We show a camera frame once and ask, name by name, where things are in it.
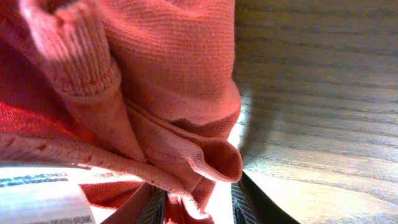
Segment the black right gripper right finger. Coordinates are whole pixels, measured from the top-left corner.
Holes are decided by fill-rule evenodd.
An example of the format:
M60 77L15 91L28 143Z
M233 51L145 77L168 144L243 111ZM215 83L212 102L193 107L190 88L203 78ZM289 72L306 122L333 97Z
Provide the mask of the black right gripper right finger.
M231 184L234 224L299 224L243 172Z

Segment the orange red t-shirt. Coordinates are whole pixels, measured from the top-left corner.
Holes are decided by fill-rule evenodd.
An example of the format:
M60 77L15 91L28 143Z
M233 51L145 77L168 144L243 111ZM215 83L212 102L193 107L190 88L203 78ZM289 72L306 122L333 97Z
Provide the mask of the orange red t-shirt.
M232 223L234 1L1 1L1 159L83 165L106 223Z

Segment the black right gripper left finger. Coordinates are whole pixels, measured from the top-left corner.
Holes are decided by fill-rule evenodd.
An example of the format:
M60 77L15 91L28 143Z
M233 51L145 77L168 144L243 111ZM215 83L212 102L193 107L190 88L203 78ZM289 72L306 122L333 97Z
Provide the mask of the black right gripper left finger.
M136 224L164 224L166 191L155 189L145 203Z

